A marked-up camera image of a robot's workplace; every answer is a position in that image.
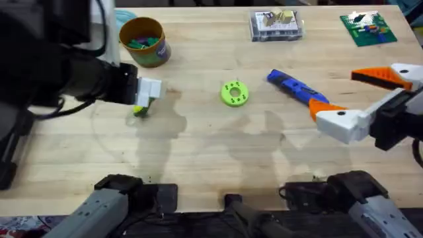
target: package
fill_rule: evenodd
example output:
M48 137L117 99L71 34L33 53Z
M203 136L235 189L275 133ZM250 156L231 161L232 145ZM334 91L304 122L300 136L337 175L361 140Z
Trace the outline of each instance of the package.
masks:
M293 9L284 9L293 12L290 23L284 24L280 20L275 21L272 25L266 26L263 22L264 15L270 11L251 11L250 33L253 42L266 41L287 41L298 40L305 34L304 23L301 20L298 11Z

